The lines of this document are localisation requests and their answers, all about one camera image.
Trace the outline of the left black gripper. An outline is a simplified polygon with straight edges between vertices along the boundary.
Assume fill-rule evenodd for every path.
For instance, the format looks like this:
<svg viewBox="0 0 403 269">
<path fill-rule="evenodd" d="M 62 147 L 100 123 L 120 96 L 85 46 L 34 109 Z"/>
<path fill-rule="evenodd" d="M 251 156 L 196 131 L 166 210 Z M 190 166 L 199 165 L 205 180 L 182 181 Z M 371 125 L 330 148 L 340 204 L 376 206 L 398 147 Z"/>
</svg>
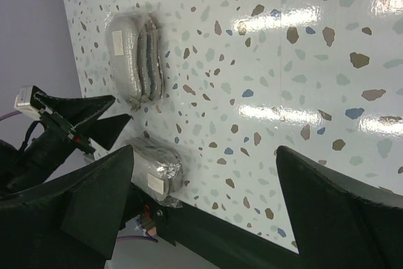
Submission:
<svg viewBox="0 0 403 269">
<path fill-rule="evenodd" d="M 1 141 L 1 199 L 45 182 L 76 150 L 91 154 L 89 138 L 109 151 L 132 117 L 96 120 L 113 103 L 107 94 L 90 98 L 59 98 L 32 86 L 31 105 L 49 108 L 26 131 L 19 149 Z"/>
</svg>

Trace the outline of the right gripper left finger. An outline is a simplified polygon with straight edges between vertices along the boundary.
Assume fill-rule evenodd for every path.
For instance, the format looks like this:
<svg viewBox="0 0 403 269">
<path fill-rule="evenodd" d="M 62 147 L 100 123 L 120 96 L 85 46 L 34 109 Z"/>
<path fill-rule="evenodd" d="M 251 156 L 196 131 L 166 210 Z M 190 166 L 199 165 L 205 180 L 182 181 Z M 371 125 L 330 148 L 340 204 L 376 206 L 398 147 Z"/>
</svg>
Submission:
<svg viewBox="0 0 403 269">
<path fill-rule="evenodd" d="M 125 146 L 1 199 L 1 268 L 104 268 L 134 166 Z"/>
</svg>

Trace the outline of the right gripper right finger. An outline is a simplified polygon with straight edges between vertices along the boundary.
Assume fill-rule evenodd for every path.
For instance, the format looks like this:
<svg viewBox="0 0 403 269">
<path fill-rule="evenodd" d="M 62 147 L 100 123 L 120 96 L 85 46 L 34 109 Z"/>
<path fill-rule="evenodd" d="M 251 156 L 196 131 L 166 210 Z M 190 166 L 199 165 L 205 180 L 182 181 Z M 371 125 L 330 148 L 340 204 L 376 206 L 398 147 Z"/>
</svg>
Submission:
<svg viewBox="0 0 403 269">
<path fill-rule="evenodd" d="M 305 268 L 402 268 L 402 196 L 286 146 L 276 167 Z"/>
</svg>

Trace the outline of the silver scourer pack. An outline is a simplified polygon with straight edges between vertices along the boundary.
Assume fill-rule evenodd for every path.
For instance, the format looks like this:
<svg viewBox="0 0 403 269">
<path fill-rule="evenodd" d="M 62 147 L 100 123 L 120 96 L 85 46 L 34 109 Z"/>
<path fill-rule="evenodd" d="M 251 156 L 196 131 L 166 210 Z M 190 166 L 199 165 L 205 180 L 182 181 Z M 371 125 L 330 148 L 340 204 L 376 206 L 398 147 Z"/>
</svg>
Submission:
<svg viewBox="0 0 403 269">
<path fill-rule="evenodd" d="M 181 208 L 183 203 L 174 194 L 184 186 L 183 156 L 163 140 L 132 137 L 124 143 L 133 150 L 131 182 L 159 205 Z"/>
<path fill-rule="evenodd" d="M 162 98 L 160 32 L 153 15 L 136 11 L 110 13 L 105 23 L 111 75 L 123 101 L 138 110 Z"/>
</svg>

